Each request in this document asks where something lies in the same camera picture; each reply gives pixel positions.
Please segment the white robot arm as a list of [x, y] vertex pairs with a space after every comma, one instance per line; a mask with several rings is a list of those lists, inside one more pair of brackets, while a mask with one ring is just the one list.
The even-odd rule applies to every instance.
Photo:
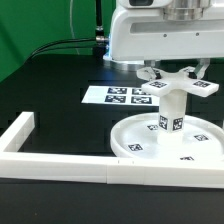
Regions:
[[224, 58], [224, 0], [116, 0], [106, 58], [197, 59], [202, 78], [212, 58]]

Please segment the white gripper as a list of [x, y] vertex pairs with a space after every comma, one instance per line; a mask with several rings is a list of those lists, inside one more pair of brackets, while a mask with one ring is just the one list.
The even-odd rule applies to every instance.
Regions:
[[118, 61], [145, 60], [146, 74], [160, 79], [159, 60], [224, 57], [224, 0], [116, 0], [109, 53]]

